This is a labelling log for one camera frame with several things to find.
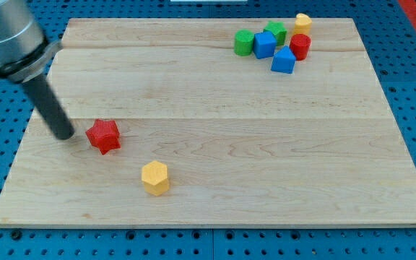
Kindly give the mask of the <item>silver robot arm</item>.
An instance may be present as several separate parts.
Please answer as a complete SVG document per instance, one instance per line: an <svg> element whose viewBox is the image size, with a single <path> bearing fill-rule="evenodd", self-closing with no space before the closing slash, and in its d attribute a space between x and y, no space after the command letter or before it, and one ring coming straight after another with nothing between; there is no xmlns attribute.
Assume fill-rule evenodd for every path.
<svg viewBox="0 0 416 260"><path fill-rule="evenodd" d="M25 1L0 0L0 79L21 85L55 138L65 140L74 127L44 75L61 49L60 41L49 41Z"/></svg>

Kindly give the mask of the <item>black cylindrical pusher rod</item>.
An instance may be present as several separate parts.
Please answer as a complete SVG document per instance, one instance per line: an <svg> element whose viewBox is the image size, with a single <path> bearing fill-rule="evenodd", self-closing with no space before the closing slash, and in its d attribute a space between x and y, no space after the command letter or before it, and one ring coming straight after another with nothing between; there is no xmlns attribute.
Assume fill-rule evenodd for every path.
<svg viewBox="0 0 416 260"><path fill-rule="evenodd" d="M60 140L71 138L74 135L74 127L46 76L39 74L21 85L55 138Z"/></svg>

